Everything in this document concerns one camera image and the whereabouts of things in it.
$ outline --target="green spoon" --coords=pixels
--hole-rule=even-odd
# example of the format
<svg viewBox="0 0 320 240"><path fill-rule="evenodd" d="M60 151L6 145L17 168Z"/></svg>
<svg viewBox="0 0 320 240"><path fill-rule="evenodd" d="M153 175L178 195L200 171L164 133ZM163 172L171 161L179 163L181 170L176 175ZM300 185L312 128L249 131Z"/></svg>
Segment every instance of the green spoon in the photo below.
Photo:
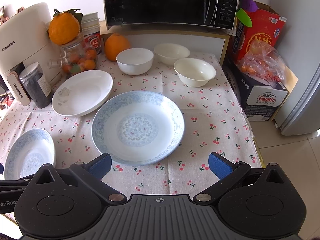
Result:
<svg viewBox="0 0 320 240"><path fill-rule="evenodd" d="M249 15L247 15L247 13L242 8L237 11L236 16L239 21L242 22L245 26L252 27L252 21Z"/></svg>

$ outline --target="gray ribbed surface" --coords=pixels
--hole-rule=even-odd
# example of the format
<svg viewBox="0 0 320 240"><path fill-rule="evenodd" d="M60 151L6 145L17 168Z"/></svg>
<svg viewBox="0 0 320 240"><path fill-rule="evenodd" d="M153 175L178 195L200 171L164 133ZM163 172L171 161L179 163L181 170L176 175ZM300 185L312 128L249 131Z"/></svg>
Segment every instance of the gray ribbed surface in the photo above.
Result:
<svg viewBox="0 0 320 240"><path fill-rule="evenodd" d="M209 206L186 195L133 195L124 205L107 208L91 229L69 240L248 240L227 228ZM297 236L283 240L298 240Z"/></svg>

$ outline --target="red cardboard box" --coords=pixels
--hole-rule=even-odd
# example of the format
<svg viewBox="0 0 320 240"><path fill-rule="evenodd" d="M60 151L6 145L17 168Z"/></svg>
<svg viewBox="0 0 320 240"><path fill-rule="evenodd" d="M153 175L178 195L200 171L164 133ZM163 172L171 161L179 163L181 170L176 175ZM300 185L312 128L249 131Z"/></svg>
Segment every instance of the red cardboard box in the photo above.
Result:
<svg viewBox="0 0 320 240"><path fill-rule="evenodd" d="M259 8L257 11L246 11L252 20L252 27L244 26L238 21L236 29L237 36L232 37L229 41L228 54L234 62L242 59L249 51L253 39L263 40L274 47L287 20L278 15L270 6L263 3L256 3Z"/></svg>

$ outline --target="clear plastic bag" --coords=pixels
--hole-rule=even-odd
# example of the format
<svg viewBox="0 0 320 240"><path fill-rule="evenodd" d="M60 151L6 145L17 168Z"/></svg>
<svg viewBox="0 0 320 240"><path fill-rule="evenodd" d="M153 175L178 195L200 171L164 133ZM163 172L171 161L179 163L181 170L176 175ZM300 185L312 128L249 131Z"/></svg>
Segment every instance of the clear plastic bag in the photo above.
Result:
<svg viewBox="0 0 320 240"><path fill-rule="evenodd" d="M283 81L285 64L278 52L265 41L255 39L249 51L238 61L241 72L268 81Z"/></svg>

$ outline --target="small blue and white dish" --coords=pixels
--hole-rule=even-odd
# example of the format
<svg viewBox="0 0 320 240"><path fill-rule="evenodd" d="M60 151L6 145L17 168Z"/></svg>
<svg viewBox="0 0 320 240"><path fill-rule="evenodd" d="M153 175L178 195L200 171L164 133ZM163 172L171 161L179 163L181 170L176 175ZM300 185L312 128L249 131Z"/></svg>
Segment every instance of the small blue and white dish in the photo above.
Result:
<svg viewBox="0 0 320 240"><path fill-rule="evenodd" d="M110 99L95 115L91 130L100 153L131 166L164 159L178 147L183 133L177 105L150 91L130 91Z"/></svg>
<svg viewBox="0 0 320 240"><path fill-rule="evenodd" d="M4 179L19 179L35 174L45 163L56 164L51 135L35 128L22 134L12 145L4 165Z"/></svg>

